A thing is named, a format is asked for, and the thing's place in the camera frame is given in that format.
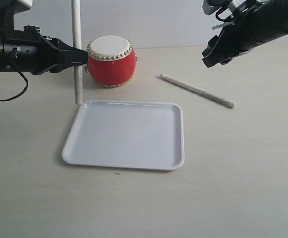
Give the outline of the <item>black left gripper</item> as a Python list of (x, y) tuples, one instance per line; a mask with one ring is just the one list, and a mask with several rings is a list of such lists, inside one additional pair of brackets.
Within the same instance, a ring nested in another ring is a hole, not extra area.
[(35, 26), (7, 30), (7, 72), (59, 73), (88, 62), (85, 50), (71, 47), (55, 37), (43, 36), (39, 30)]

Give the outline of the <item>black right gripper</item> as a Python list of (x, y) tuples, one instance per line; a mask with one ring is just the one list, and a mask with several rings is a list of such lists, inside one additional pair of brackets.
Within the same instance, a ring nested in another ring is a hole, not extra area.
[(245, 54), (256, 47), (257, 22), (242, 22), (223, 27), (219, 35), (208, 42), (202, 52), (202, 61), (207, 68), (218, 63), (226, 64), (233, 58)]

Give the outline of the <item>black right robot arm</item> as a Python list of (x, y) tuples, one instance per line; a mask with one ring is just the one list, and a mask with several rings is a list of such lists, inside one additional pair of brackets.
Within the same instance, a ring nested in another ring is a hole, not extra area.
[(220, 28), (220, 34), (202, 52), (208, 68), (288, 35), (288, 0), (205, 0), (202, 8), (221, 22), (213, 27)]

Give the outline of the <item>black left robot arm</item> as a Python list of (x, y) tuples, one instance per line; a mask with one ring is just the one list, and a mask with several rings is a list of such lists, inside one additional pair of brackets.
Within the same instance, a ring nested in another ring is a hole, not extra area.
[(86, 51), (41, 35), (39, 27), (14, 28), (14, 15), (30, 10), (32, 5), (31, 0), (0, 0), (0, 72), (41, 75), (86, 64)]

